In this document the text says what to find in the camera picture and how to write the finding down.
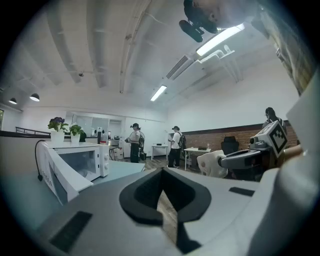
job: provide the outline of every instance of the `white t-shirt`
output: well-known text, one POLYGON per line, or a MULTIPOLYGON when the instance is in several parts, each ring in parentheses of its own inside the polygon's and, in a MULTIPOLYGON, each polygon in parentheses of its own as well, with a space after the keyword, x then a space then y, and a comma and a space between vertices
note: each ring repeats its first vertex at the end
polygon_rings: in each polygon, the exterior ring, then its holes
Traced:
POLYGON ((180 141, 181 135, 182 135, 182 133, 180 131, 174 133, 173 138, 172 138, 174 140, 174 142, 171 142, 172 149, 180 149, 179 141, 180 141))
POLYGON ((140 135, 141 133, 138 130, 135 130, 133 133, 131 133, 130 135, 131 143, 139 144, 140 135))

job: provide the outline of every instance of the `brick wall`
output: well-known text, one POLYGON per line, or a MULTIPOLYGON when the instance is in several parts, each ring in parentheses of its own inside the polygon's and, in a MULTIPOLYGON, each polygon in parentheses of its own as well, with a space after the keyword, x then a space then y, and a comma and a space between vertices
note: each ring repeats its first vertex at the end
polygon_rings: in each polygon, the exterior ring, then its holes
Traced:
MULTIPOLYGON (((286 125, 288 146, 296 146, 298 138, 291 125, 288 122, 286 122, 286 125)), ((256 135, 261 129, 262 124, 254 124, 223 129, 182 131, 182 133, 185 135, 187 148, 207 147, 209 143, 211 151, 221 150, 221 142, 224 141, 224 138, 235 136, 235 139, 239 142, 239 150, 245 150, 248 148, 250 137, 256 135)))

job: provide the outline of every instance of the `black chair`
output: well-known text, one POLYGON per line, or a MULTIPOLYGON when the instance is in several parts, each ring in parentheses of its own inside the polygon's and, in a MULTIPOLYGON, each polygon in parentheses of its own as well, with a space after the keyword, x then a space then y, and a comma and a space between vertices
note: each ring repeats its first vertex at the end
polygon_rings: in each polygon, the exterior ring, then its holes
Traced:
POLYGON ((239 142, 236 141, 235 136, 224 137, 223 142, 221 142, 221 149, 225 155, 237 152, 239 149, 239 142))

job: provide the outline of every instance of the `black pants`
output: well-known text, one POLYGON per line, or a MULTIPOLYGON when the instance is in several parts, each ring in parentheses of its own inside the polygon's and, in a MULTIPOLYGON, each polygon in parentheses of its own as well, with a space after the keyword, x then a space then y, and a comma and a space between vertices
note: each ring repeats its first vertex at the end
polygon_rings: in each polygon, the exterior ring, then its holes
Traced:
POLYGON ((168 167, 174 167, 174 161, 175 166, 180 167, 180 152, 181 148, 171 148, 169 153, 169 164, 168 167))
POLYGON ((139 163, 139 144, 137 143, 131 143, 130 161, 131 163, 139 163))

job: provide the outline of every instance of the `kitchen appliance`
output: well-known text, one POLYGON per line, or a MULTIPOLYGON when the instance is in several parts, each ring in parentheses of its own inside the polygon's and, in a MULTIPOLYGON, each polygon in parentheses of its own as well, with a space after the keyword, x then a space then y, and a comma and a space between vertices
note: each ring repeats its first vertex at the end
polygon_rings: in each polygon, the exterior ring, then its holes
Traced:
POLYGON ((39 155, 43 179, 62 205, 91 187, 91 181, 109 174, 107 145, 46 141, 39 155))

